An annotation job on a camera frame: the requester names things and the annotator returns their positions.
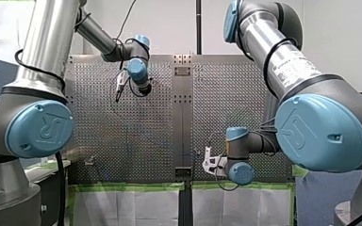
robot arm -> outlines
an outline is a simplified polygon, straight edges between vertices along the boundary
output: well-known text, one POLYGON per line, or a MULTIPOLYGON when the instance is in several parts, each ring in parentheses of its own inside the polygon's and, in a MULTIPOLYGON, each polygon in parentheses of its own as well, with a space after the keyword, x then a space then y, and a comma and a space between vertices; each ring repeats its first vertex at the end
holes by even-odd
MULTIPOLYGON (((273 144, 292 162, 315 171, 362 169, 362 93, 338 75, 321 73, 301 53, 302 26, 292 8, 234 1, 227 10, 224 39, 235 42, 263 71, 272 98, 279 101, 273 111, 273 144)), ((246 128, 227 130, 223 168, 239 185, 253 178, 246 163, 249 153, 259 153, 250 136, 246 128), (229 164, 230 159, 238 161, 229 164)))
POLYGON ((62 91, 75 24, 104 60, 129 60, 132 80, 140 92, 150 92, 149 40, 137 36, 117 44, 91 17, 85 18, 80 9, 84 4, 82 0, 36 2, 16 79, 2 88, 0 96, 0 158, 49 156, 69 140, 74 122, 62 91))
POLYGON ((82 8, 79 10, 77 21, 76 31, 101 52, 105 61, 129 60, 127 65, 128 74, 139 88, 141 94, 149 94, 152 86, 147 72, 150 42, 148 38, 137 35, 133 39, 128 39, 125 43, 121 41, 118 43, 82 8))

ur logo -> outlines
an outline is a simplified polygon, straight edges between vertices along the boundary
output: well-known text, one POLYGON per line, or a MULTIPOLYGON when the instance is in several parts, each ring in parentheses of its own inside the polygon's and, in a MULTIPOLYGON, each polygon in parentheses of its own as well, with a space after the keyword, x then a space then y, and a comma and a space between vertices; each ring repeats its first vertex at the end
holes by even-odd
POLYGON ((57 144, 65 128, 66 119, 53 114, 45 114, 42 117, 43 127, 40 130, 38 142, 57 144))
POLYGON ((307 136, 316 137, 299 115, 289 117, 281 129, 281 134, 295 152, 305 146, 307 136))

blue joint cap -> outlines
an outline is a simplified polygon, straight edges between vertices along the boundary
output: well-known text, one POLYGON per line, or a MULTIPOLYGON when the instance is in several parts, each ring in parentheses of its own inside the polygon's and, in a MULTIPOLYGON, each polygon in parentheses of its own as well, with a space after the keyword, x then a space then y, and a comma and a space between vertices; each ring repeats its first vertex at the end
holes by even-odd
POLYGON ((228 178, 239 186, 247 186, 255 178, 255 170, 245 162, 238 162, 231 167, 228 178))
POLYGON ((134 39, 138 40, 140 43, 146 45, 146 47, 149 47, 150 45, 150 41, 148 39, 148 37, 144 36, 144 35, 136 35, 134 37, 134 39))
POLYGON ((74 121, 69 108, 57 101, 39 101, 25 107, 6 131, 8 150, 22 158, 57 153, 70 139, 74 121))
POLYGON ((237 140, 248 135, 249 130, 246 127, 229 127, 225 132, 227 141, 237 140))
POLYGON ((235 42, 235 33, 237 30, 237 1, 231 2, 225 15, 223 37, 226 42, 235 42))
POLYGON ((139 58, 133 58, 128 61, 127 71, 136 84, 143 84, 148 80, 146 65, 139 58))
POLYGON ((278 143, 295 164, 345 172, 362 165, 362 124, 344 105, 317 94, 289 98, 275 117, 278 143))

white wall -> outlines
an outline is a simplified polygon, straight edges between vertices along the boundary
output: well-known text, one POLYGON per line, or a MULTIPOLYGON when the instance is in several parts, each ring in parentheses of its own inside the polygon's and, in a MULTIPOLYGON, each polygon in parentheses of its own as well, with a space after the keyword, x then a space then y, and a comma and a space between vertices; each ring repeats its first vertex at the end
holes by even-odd
MULTIPOLYGON (((116 37, 132 0, 93 0, 86 10, 106 30, 116 37)), ((235 44, 225 43, 222 27, 230 0, 202 1, 202 52, 205 55, 235 55, 241 51, 235 44)), ((284 0, 303 19, 303 0, 284 0)), ((152 43, 153 54, 196 53, 195 0, 139 0, 125 25, 122 40, 144 34, 152 43)), ((86 54, 98 53, 89 44, 86 54)))
MULTIPOLYGON (((25 45, 34 1, 0 1, 0 60, 14 63, 14 53, 25 45)), ((74 35, 72 54, 82 54, 82 38, 74 35)))
POLYGON ((362 90, 362 0, 304 0, 304 53, 362 90))

perforated metal panel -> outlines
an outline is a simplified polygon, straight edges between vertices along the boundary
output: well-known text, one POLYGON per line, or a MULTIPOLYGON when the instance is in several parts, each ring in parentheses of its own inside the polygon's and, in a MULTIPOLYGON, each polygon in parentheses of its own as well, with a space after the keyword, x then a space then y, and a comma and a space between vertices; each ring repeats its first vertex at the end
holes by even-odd
MULTIPOLYGON (((98 56, 70 58, 66 95, 76 122, 76 148, 68 154, 73 161, 70 183, 173 182, 174 168, 189 166, 184 161, 188 155, 193 156, 194 179, 212 180, 202 169, 210 134, 229 126, 259 127, 266 89, 259 69, 244 56, 193 56, 187 76, 174 76, 176 63, 173 56, 152 56, 152 93, 137 98, 126 87, 116 104, 119 64, 98 56), (181 92, 191 94, 191 104, 181 92), (191 129, 184 126, 190 121, 191 129)), ((214 137, 213 154, 224 148, 224 136, 214 137)), ((251 163, 257 181, 291 178, 290 163, 281 153, 251 154, 251 163)))
POLYGON ((71 183, 173 181, 171 62, 153 56, 150 95, 135 97, 127 86, 115 103, 119 64, 72 56, 66 74, 76 121, 71 183))
MULTIPOLYGON (((213 132, 225 133, 230 126, 258 129, 263 121, 266 88, 262 72, 244 56, 195 56, 193 58, 193 127, 195 180, 213 180, 202 168, 205 146, 213 132)), ((225 149, 225 135, 212 140, 212 155, 225 149)), ((291 165, 278 153, 274 157, 251 154, 255 180, 291 180, 291 165)))

